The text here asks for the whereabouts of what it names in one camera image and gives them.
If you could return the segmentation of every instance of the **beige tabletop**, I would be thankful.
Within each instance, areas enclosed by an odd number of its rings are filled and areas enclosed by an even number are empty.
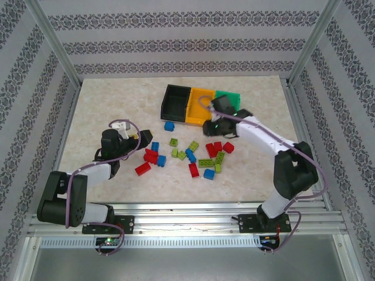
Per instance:
[[[117,175],[87,192],[91,202],[209,202],[264,201],[274,189],[274,160],[243,139],[231,140],[235,146],[226,155],[222,172],[214,180],[193,179],[186,158],[172,158],[171,138],[178,139],[179,150],[191,141],[199,143],[197,159],[208,158],[205,144],[226,140],[207,138],[201,127],[176,124],[173,132],[164,131],[160,110],[168,84],[237,92],[241,108],[251,111],[270,129],[296,141],[295,131],[284,93],[277,76],[271,77],[174,77],[84,80],[73,122],[65,145],[61,171],[73,170],[90,163],[100,148],[101,133],[113,119],[130,119],[140,130],[150,129],[153,141],[160,143],[159,154],[167,157],[165,167],[138,176],[135,168],[143,164],[144,150],[121,161]],[[199,169],[203,176],[204,169]]]

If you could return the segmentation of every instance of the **lime green lego brick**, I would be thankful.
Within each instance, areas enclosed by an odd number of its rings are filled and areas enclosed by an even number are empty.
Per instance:
[[[193,140],[192,143],[189,145],[189,148],[192,150],[192,152],[194,152],[197,150],[198,146],[199,146],[199,143]]]
[[[215,164],[215,172],[217,174],[220,174],[221,173],[221,165],[220,164]]]
[[[230,103],[236,109],[236,111],[240,110],[240,102],[241,102],[241,95],[235,92],[224,92],[224,91],[216,91],[215,98],[219,98],[222,95],[227,95]]]
[[[225,153],[222,151],[219,151],[216,155],[215,164],[222,164],[224,160]]]
[[[178,144],[178,139],[171,139],[171,141],[169,142],[169,145],[173,147],[177,147],[177,144]]]
[[[172,149],[172,157],[173,158],[177,158],[177,153],[178,153],[178,149],[177,148],[173,148]]]
[[[212,159],[199,159],[198,160],[198,167],[200,167],[200,168],[213,167],[213,160]]]
[[[177,157],[180,159],[180,160],[183,160],[186,158],[186,153],[184,151],[180,151],[179,153],[177,153]]]

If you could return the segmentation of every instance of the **wall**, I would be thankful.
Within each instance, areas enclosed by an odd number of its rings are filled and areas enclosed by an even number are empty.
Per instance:
[[[375,1],[341,2],[295,84],[329,197],[375,279]]]
[[[81,78],[287,78],[326,0],[43,0]]]
[[[0,280],[10,278],[76,89],[21,0],[0,1]]]

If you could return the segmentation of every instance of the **green container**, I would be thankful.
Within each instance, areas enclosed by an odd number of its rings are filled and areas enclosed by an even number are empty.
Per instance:
[[[216,91],[215,98],[219,98],[222,95],[228,96],[230,103],[236,109],[236,111],[240,110],[240,102],[241,102],[240,94],[237,94],[235,92]]]

